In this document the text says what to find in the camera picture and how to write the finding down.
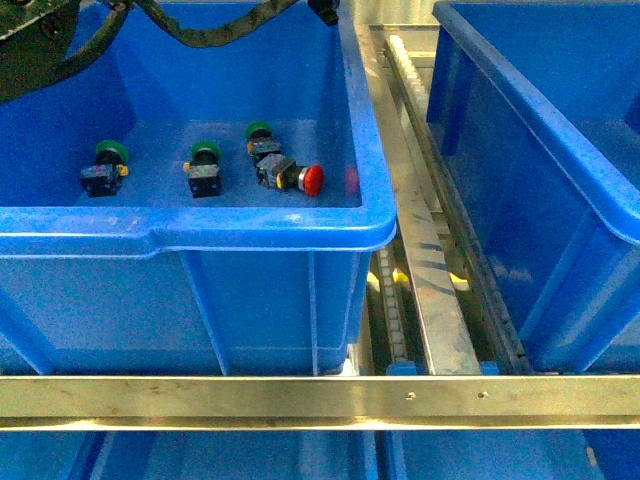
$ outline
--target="yellow terminal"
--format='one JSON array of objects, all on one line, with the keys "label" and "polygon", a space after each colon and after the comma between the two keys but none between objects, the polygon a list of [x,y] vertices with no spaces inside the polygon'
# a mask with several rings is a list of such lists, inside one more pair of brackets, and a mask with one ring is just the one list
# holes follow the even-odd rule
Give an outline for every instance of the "yellow terminal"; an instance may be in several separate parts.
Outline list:
[{"label": "yellow terminal", "polygon": [[129,175],[129,167],[127,167],[126,165],[117,165],[116,168],[120,171],[121,177],[126,177],[127,175]]}]

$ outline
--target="metal rack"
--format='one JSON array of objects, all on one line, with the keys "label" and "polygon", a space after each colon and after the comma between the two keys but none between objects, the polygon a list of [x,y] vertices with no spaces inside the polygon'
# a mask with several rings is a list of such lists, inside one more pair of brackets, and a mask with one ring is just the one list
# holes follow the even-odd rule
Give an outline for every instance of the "metal rack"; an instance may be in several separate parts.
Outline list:
[{"label": "metal rack", "polygon": [[[523,375],[530,367],[439,174],[423,120],[437,27],[360,25],[357,33],[401,236],[374,256],[370,294],[377,298],[370,303],[377,307],[351,349],[352,376],[0,377],[0,430],[640,426],[638,375]],[[462,283],[480,299],[496,361],[511,375],[480,375],[442,247],[447,242],[467,273]],[[400,263],[410,290],[394,279]],[[424,375],[383,376],[388,363],[407,359]]]}]

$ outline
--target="black cable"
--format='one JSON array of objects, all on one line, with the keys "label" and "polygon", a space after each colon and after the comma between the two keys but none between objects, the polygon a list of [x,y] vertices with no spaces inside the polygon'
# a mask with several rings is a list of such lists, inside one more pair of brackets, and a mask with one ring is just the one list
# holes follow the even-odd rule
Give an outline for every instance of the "black cable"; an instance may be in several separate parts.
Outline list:
[{"label": "black cable", "polygon": [[217,28],[193,30],[181,28],[154,0],[135,0],[153,22],[178,40],[194,48],[221,47],[257,30],[280,15],[298,0],[268,0],[251,9],[246,15]]},{"label": "black cable", "polygon": [[118,4],[87,43],[56,67],[49,85],[66,80],[93,65],[111,46],[130,10],[130,3]]}]

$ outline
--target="blue plastic bin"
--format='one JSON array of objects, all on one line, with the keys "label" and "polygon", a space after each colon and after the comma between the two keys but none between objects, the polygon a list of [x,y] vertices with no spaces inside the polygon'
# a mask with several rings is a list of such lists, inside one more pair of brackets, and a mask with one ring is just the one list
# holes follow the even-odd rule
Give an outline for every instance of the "blue plastic bin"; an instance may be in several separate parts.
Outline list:
[{"label": "blue plastic bin", "polygon": [[104,433],[12,432],[0,434],[2,480],[85,480]]},{"label": "blue plastic bin", "polygon": [[373,432],[110,433],[91,480],[377,480]]},{"label": "blue plastic bin", "polygon": [[640,371],[640,4],[438,3],[427,121],[539,371]]},{"label": "blue plastic bin", "polygon": [[[253,5],[163,4],[183,27]],[[108,10],[84,9],[74,44]],[[316,374],[357,339],[370,253],[395,203],[349,13],[304,4],[229,46],[189,49],[136,9],[111,49],[0,106],[0,368],[6,374]],[[244,130],[320,163],[316,198],[257,185]],[[130,152],[114,197],[79,171]],[[191,197],[191,146],[222,149],[220,197]]]},{"label": "blue plastic bin", "polygon": [[388,432],[385,446],[390,480],[618,478],[592,464],[579,430]]}]

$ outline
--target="bolt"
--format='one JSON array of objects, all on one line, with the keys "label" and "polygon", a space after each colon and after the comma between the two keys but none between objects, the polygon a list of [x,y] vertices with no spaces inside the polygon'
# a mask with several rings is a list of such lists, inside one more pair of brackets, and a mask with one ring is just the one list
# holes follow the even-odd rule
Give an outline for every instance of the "bolt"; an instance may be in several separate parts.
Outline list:
[{"label": "bolt", "polygon": [[40,20],[40,31],[49,40],[60,40],[64,34],[64,23],[57,14],[51,13]]}]

